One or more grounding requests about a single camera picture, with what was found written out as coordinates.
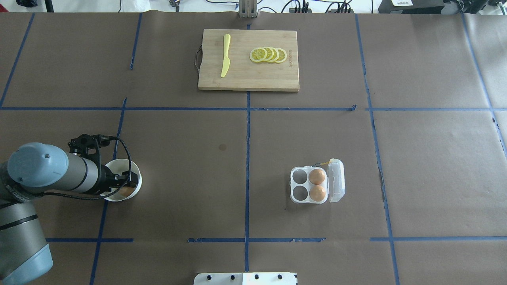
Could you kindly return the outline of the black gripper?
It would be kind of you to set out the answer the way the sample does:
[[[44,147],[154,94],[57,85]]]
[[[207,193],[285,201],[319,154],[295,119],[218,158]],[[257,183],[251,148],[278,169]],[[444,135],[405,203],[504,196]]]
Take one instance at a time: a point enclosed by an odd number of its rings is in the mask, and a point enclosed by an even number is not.
[[[138,185],[139,176],[133,171],[117,174],[105,165],[100,167],[99,195],[107,196],[114,192],[111,197],[128,197],[128,187],[137,187]]]

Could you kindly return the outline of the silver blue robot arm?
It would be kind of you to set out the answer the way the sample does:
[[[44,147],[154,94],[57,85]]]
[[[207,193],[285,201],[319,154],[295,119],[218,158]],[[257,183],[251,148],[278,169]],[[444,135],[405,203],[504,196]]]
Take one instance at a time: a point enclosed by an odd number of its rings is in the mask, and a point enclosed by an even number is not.
[[[123,201],[142,186],[142,174],[119,137],[80,135],[69,151],[39,142],[20,146],[1,164],[1,282],[24,285],[53,266],[33,201],[56,196]]]

